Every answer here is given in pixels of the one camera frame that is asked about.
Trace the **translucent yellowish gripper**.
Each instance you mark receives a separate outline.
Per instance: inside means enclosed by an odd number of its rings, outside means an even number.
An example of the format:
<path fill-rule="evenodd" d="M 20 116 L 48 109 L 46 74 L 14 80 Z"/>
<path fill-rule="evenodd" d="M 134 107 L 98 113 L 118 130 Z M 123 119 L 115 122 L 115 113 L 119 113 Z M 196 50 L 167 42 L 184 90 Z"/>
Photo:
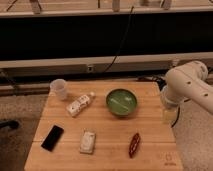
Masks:
<path fill-rule="evenodd" d="M 177 118 L 177 109 L 164 109 L 163 110 L 163 117 L 162 117 L 162 122 L 164 124 L 170 124 L 172 125 Z"/>

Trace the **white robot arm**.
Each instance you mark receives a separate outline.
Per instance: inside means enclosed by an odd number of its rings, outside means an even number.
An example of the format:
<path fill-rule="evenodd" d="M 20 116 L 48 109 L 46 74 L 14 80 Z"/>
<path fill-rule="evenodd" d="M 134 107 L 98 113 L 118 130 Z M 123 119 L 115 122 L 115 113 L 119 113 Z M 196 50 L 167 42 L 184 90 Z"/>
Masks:
<path fill-rule="evenodd" d="M 165 124 L 174 123 L 178 108 L 185 98 L 213 114 L 213 86 L 205 82 L 207 77 L 208 69 L 200 61 L 174 67 L 165 74 L 166 85 L 160 92 Z"/>

